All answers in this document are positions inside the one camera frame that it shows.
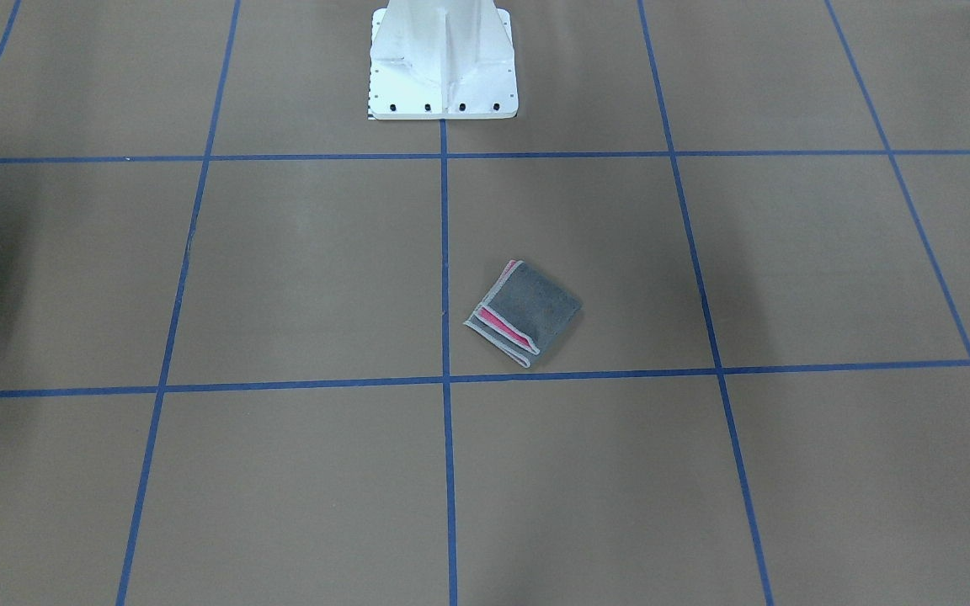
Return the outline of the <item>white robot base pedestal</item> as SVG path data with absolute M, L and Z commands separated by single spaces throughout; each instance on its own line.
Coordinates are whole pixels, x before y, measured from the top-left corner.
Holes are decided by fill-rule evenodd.
M 493 1 L 390 1 L 370 19 L 367 118 L 505 120 L 519 113 L 514 32 Z

